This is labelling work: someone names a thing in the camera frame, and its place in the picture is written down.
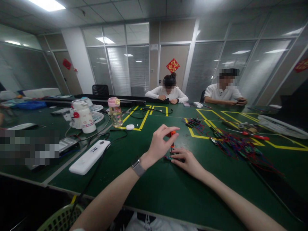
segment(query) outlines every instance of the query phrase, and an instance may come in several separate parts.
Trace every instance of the bottle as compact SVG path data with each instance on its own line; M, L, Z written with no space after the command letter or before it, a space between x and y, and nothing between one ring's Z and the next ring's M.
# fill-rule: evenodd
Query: bottle
M94 132L96 125L88 103L81 99L75 99L72 101L72 108L74 109L74 118L79 119L82 124L83 133L88 134Z
M120 107L120 100L117 97L111 97L108 99L108 106L110 111L110 117L112 125L117 128L123 125L122 111Z

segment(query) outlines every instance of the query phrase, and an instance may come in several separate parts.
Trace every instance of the white box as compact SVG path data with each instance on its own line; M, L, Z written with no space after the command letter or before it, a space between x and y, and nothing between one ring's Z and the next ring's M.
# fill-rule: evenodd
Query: white box
M59 88L40 88L34 90L23 91L24 95L29 98L42 98L45 96L61 95Z

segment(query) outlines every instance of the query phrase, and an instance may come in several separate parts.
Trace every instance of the green table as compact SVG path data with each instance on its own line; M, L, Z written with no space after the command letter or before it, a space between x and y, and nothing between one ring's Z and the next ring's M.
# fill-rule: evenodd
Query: green table
M148 150L152 134L159 126L178 126L180 136L175 142L176 147L190 150L201 165L218 177L222 182L244 196L261 210L266 212L288 230L304 230L302 223L297 221L280 204L277 198L267 189L263 182L249 168L248 164L224 155L210 140L200 136L196 130L189 130L182 118L202 118L209 125L225 129L221 118L229 121L255 123L257 114L243 107L227 108L211 105L213 110L203 107L183 107L182 104L152 104L160 112L147 112L144 119L136 119L124 115L124 127L134 124L135 130L128 136L110 146L105 154L86 196L94 198L111 181L130 166L130 162ZM133 113L141 116L137 107ZM109 140L114 140L122 133L111 133ZM268 135L270 142L257 141L258 148L274 165L285 174L286 181L306 200L308 199L308 142L277 135ZM53 180L49 187L67 192L81 193L96 165L84 176L69 172L69 164ZM226 206L226 204L208 187L201 184L186 172L163 159L152 166L132 189L124 206L136 211L147 211L156 216L177 219L199 227L210 227L219 230L245 230L244 225Z
M65 121L63 116L52 116L50 113L60 108L41 108L37 110L22 110L14 109L13 113L16 115L14 117L9 117L5 115L5 121L3 128L13 127L23 123L35 123L39 125L39 128L32 130L33 136L41 135L42 137L47 136L50 132L58 134L60 139L65 138L65 132L69 128L69 122ZM102 121L97 123L97 131L104 128L108 121L108 118L104 118ZM79 130L70 129L68 135L73 135L79 133ZM85 139L92 134L83 134L80 136L81 139ZM82 149L87 144L87 141L79 142L74 150L81 150L76 152L70 152L64 155L59 160L58 165L49 165L44 167L39 172L30 171L25 165L0 165L0 175L11 177L14 179L22 180L32 184L47 186L47 183L60 172L68 163L73 161L82 153Z

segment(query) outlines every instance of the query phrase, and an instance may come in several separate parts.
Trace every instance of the ceiling light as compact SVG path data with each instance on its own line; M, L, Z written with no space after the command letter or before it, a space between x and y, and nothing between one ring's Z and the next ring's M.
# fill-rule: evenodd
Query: ceiling light
M249 52L248 50L247 51L237 51L235 53L232 53L233 55L237 55L237 54L244 54L244 53L247 53Z
M104 36L104 37L97 37L96 39L101 41L102 43L104 43L104 40L105 40L105 43L107 43L107 44L114 44L115 43L114 41L110 40L106 36Z
M291 31L291 32L289 32L289 33L283 34L283 35L293 35L293 34L299 34L299 33L301 32L301 30L302 30L302 29L303 29L303 27L302 27L302 28L300 28L300 29L297 29L297 30Z
M10 41L10 40L6 40L5 42L12 43L12 44L16 44L16 45L21 45L19 42Z
M60 3L55 0L29 0L30 2L42 7L44 10L47 11L57 11L65 9Z
M269 53L279 53L279 52L284 52L288 49L277 49L277 50L272 50L272 51L268 51L268 52L265 52L265 54L269 54Z

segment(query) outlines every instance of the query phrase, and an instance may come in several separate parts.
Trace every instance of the pink bottle cap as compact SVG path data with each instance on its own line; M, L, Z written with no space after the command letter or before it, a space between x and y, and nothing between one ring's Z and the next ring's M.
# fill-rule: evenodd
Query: pink bottle cap
M111 97L108 99L108 106L118 107L120 106L120 100L117 97Z

